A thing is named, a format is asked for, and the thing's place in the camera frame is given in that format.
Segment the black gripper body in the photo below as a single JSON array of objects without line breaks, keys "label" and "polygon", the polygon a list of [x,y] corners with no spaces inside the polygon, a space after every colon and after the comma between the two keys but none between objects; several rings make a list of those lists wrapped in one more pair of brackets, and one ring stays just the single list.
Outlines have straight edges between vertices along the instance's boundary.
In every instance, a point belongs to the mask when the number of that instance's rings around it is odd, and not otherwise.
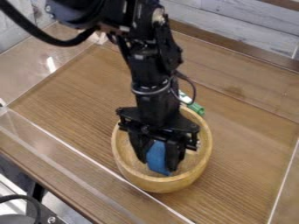
[{"label": "black gripper body", "polygon": [[179,83],[167,82],[161,86],[131,86],[137,106],[117,110],[119,128],[167,143],[182,142],[186,149],[197,151],[199,125],[185,117],[181,111]]}]

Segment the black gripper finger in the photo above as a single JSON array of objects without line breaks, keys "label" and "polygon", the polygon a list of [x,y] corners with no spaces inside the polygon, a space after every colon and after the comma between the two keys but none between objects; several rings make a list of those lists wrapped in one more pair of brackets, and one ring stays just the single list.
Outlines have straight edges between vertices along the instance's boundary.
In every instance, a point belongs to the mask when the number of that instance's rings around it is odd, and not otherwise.
[{"label": "black gripper finger", "polygon": [[185,160],[186,147],[182,142],[169,140],[166,143],[166,166],[170,172],[178,170],[179,163]]},{"label": "black gripper finger", "polygon": [[130,132],[129,137],[135,150],[135,155],[139,161],[146,164],[146,155],[155,143],[155,140],[150,136],[135,132]]}]

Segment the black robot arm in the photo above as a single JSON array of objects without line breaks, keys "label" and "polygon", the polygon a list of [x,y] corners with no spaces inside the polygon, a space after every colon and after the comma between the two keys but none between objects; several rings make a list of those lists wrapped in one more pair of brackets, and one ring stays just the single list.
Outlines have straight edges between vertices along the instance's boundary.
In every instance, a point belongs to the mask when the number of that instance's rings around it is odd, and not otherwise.
[{"label": "black robot arm", "polygon": [[178,71],[183,49],[174,40],[159,0],[46,0],[46,10],[75,29],[98,28],[121,50],[129,65],[137,105],[119,108],[119,128],[135,155],[147,163],[155,142],[163,142],[163,165],[178,170],[187,150],[198,149],[201,126],[182,114]]}]

